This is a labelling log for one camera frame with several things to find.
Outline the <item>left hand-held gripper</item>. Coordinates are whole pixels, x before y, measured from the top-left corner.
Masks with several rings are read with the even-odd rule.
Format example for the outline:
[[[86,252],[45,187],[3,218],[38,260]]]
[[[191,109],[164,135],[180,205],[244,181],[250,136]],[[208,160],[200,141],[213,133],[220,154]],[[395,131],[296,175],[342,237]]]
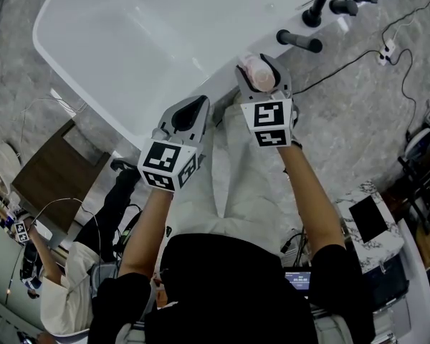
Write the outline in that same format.
[[[207,96],[199,95],[177,102],[163,113],[160,129],[153,130],[138,161],[138,170],[148,186],[175,193],[199,169],[209,107]]]

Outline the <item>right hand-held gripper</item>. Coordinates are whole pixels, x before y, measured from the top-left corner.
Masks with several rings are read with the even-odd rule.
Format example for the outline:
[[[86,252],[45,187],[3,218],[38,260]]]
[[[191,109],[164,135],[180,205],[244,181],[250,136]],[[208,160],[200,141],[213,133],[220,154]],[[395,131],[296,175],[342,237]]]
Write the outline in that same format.
[[[275,58],[260,54],[274,75],[274,87],[269,92],[292,92],[289,70]],[[282,92],[270,96],[254,89],[246,72],[237,65],[235,76],[242,97],[247,101],[240,105],[249,132],[260,148],[281,148],[291,146],[295,140],[293,130],[300,111],[294,100]]]

